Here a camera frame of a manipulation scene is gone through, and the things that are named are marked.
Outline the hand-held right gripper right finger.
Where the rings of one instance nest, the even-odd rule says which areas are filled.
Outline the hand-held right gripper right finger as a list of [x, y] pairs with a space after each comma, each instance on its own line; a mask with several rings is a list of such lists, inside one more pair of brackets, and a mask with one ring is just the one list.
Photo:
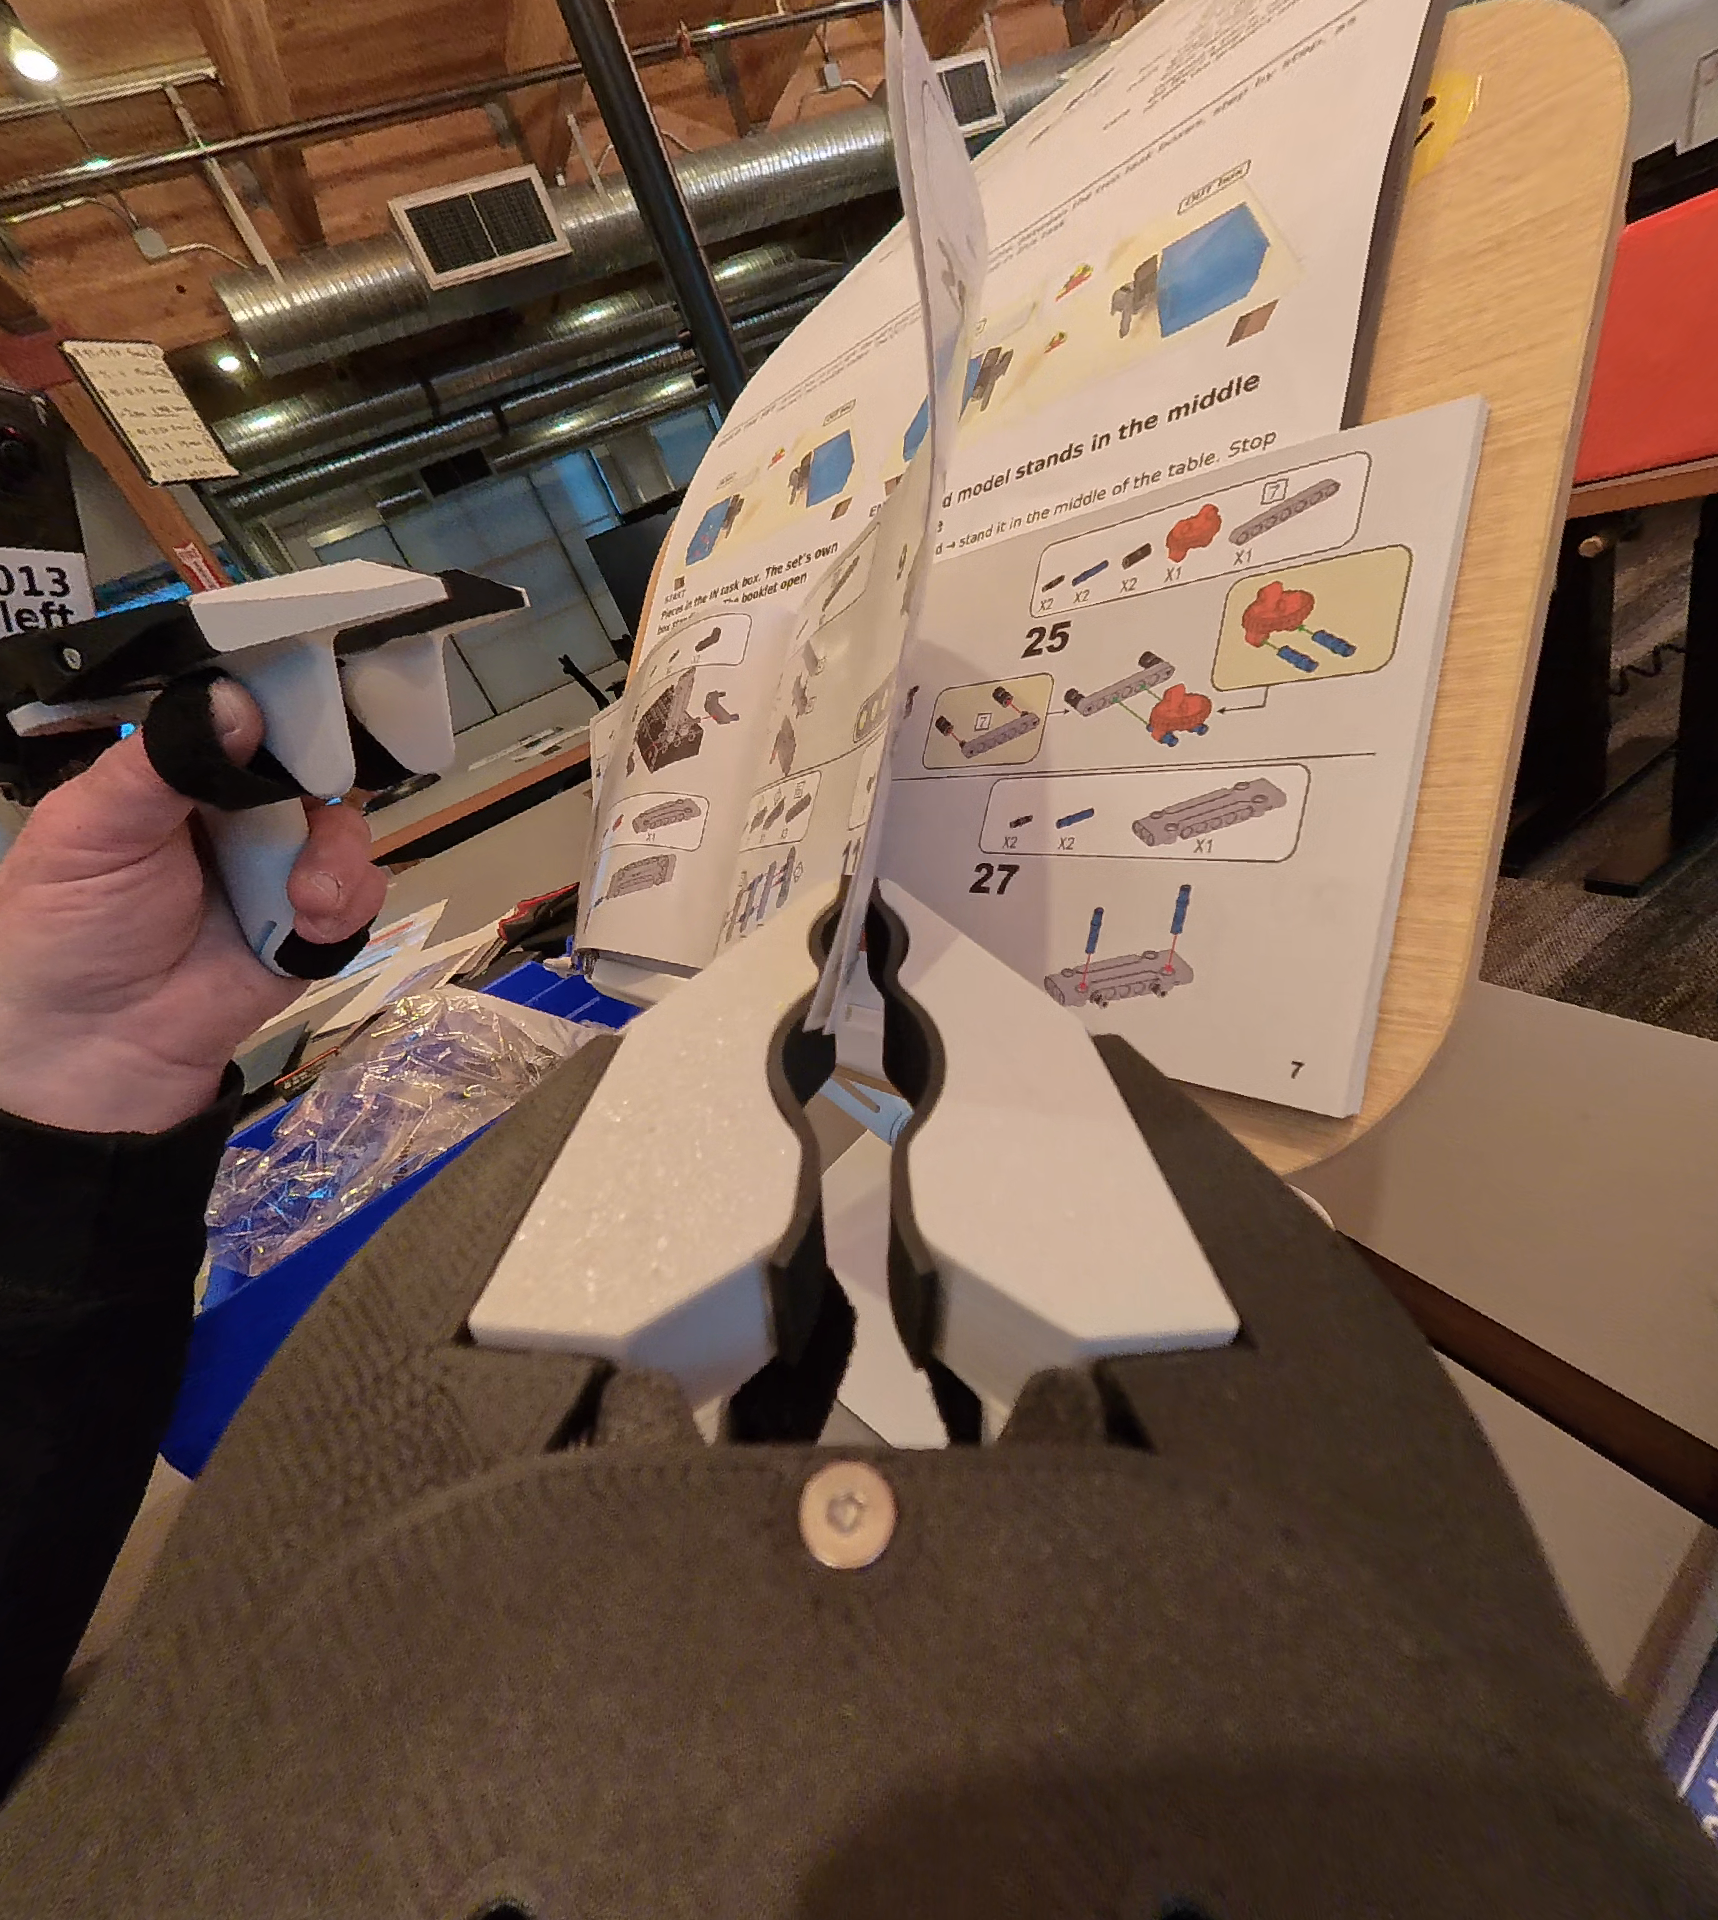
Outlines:
[[1085, 1024], [888, 879], [868, 968], [911, 1102], [888, 1312], [945, 1436], [1035, 1370], [1228, 1349], [1240, 1313]]

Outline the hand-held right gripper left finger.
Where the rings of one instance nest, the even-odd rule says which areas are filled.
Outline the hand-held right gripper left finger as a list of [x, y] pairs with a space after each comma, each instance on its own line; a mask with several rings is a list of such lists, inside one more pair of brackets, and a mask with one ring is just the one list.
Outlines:
[[840, 1044], [808, 1030], [841, 885], [808, 885], [634, 1017], [541, 1176], [468, 1335], [647, 1368], [724, 1403], [732, 1436], [808, 1445], [858, 1312], [831, 1272], [804, 1102]]

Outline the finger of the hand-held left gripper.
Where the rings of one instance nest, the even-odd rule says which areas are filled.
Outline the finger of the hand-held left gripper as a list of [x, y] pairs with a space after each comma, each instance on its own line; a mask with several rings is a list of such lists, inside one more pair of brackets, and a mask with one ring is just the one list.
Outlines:
[[336, 636], [425, 604], [446, 604], [446, 580], [390, 564], [325, 564], [189, 598], [205, 644], [259, 703], [264, 753], [311, 798], [342, 798], [355, 785]]
[[439, 778], [453, 764], [446, 639], [528, 611], [528, 586], [439, 576], [446, 602], [342, 631], [342, 694], [358, 779]]

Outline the clear plastic parts bag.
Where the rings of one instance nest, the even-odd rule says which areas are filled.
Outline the clear plastic parts bag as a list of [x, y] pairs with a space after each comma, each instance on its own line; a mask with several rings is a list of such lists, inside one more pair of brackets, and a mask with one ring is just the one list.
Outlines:
[[596, 1038], [468, 988], [397, 996], [325, 1059], [268, 1147], [229, 1151], [211, 1200], [211, 1270], [259, 1277], [439, 1155], [506, 1117]]

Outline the blue plastic bin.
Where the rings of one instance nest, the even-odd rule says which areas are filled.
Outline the blue plastic bin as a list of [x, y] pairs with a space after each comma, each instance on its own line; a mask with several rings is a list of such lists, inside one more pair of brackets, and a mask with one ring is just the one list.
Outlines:
[[[547, 963], [521, 963], [485, 995], [564, 1024], [594, 1024], [596, 1030], [621, 1030], [626, 1024], [634, 1024], [631, 1001], [596, 995], [583, 976], [548, 976]], [[268, 1147], [268, 1129], [285, 1112], [290, 1105], [239, 1129], [231, 1151]], [[463, 1147], [453, 1147], [425, 1175], [414, 1175], [380, 1200], [358, 1206], [351, 1220], [319, 1236], [306, 1249], [259, 1277], [231, 1277], [219, 1270], [205, 1272], [183, 1384], [163, 1445], [176, 1471], [205, 1471], [239, 1403], [252, 1394], [255, 1378], [264, 1370], [285, 1335], [296, 1335], [296, 1326], [306, 1313], [319, 1291], [380, 1236], [380, 1227], [390, 1227], [446, 1162], [453, 1162]]]

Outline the person's left forearm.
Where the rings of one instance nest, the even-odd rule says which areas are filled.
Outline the person's left forearm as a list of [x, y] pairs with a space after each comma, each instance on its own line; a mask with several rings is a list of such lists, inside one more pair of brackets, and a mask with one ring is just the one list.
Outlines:
[[76, 1137], [0, 1112], [0, 1798], [141, 1510], [242, 1102], [166, 1137]]

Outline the person's left hand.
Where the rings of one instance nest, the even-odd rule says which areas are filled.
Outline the person's left hand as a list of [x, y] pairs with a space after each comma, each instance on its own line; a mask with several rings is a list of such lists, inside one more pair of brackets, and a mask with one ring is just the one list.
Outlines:
[[166, 1137], [299, 995], [252, 955], [198, 862], [194, 804], [137, 733], [54, 792], [0, 862], [6, 1117]]

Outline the small whiteboard sign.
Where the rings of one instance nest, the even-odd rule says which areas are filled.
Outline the small whiteboard sign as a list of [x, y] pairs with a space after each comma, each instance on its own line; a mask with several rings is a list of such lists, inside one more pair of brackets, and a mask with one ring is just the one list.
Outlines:
[[153, 489], [229, 485], [239, 466], [180, 389], [166, 350], [153, 339], [59, 339], [69, 368], [85, 383]]

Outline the black metal pole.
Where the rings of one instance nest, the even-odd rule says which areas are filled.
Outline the black metal pole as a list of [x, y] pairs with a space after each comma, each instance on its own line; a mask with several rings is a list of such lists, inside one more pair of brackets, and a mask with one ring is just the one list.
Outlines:
[[634, 59], [621, 40], [615, 10], [606, 0], [558, 0], [564, 29], [583, 63], [583, 74], [606, 120], [606, 138], [626, 167], [634, 209], [652, 237], [673, 297], [687, 319], [693, 350], [707, 368], [712, 394], [729, 414], [750, 389], [750, 366], [720, 297], [715, 272], [700, 250], [697, 223], [687, 211], [677, 171], [661, 150], [647, 96], [638, 86]]

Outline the metal air duct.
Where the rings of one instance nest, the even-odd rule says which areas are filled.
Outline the metal air duct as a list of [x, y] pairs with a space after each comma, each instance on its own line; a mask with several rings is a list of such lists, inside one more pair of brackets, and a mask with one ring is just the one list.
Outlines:
[[369, 447], [392, 429], [452, 422], [463, 407], [548, 372], [606, 366], [626, 350], [668, 345], [677, 330], [680, 314], [673, 308], [673, 297], [594, 297], [548, 319], [535, 339], [479, 366], [392, 383], [369, 399], [325, 399], [324, 389], [279, 399], [219, 422], [214, 437], [239, 472], [285, 470], [311, 454]]
[[[858, 105], [782, 135], [755, 135], [677, 162], [687, 211], [707, 246], [782, 227], [893, 185], [888, 110]], [[390, 234], [355, 246], [306, 250], [285, 276], [219, 276], [214, 293], [239, 345], [264, 372], [296, 372], [351, 350], [408, 339], [431, 325], [528, 308], [574, 282], [657, 263], [631, 180], [555, 194], [569, 258], [431, 287], [414, 250]]]

